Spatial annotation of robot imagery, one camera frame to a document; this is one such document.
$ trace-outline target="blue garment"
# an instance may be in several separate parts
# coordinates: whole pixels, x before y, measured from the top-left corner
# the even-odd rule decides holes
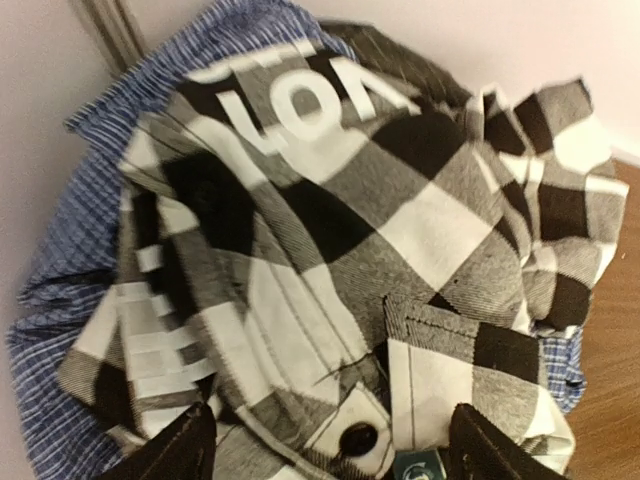
[[[89,142],[20,292],[34,313],[7,335],[23,433],[36,476],[91,478],[120,459],[97,421],[56,382],[56,370],[105,286],[93,283],[116,265],[121,178],[117,164],[138,115],[161,111],[184,74],[222,58],[301,38],[355,58],[306,11],[286,0],[218,0],[71,118],[67,127]]]

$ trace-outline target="wrinkled fabric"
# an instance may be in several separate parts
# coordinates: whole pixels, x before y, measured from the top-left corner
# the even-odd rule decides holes
[[[310,38],[353,58],[306,11],[281,0],[220,0],[134,67],[67,128],[89,142],[35,255],[20,302],[35,313],[7,333],[28,456],[39,479],[89,478],[121,459],[102,424],[60,390],[55,371],[116,265],[118,163],[142,111],[160,111],[184,74],[229,55]]]
[[[563,472],[530,331],[579,328],[615,249],[627,187],[594,118],[581,82],[443,113],[309,42],[191,72],[126,151],[118,279],[60,381],[144,440],[215,376],[304,478],[382,478],[447,445],[458,403]]]

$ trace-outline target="blue fabric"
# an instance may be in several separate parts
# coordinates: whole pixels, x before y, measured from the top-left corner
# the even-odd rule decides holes
[[[573,410],[584,395],[587,380],[580,367],[582,327],[570,339],[543,338],[549,390],[563,413]]]
[[[56,383],[56,369],[105,292],[83,274],[115,267],[121,178],[117,164],[142,111],[161,111],[184,74],[265,46],[309,38],[354,58],[343,42],[285,0],[218,0],[67,126],[89,142],[20,292],[40,313],[8,332],[14,388],[36,476],[91,478],[120,459],[96,420]]]

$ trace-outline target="button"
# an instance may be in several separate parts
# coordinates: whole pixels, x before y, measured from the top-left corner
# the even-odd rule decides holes
[[[347,457],[361,457],[378,443],[378,431],[368,423],[356,423],[340,437],[340,452]]]

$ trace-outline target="shirt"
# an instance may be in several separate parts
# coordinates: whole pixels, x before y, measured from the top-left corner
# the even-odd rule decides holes
[[[118,280],[63,388],[148,439],[215,375],[257,445],[347,480],[446,445],[471,403],[563,472],[529,332],[582,325],[615,248],[627,189],[577,151],[592,118],[580,82],[448,115],[311,42],[190,73],[125,153]]]
[[[353,56],[288,1],[219,0],[67,122],[89,142],[89,150],[59,201],[20,293],[20,302],[34,313],[7,333],[24,439],[38,478],[90,478],[121,458],[96,418],[60,390],[55,371],[113,281],[122,184],[118,163],[138,116],[165,108],[194,68],[300,38]]]

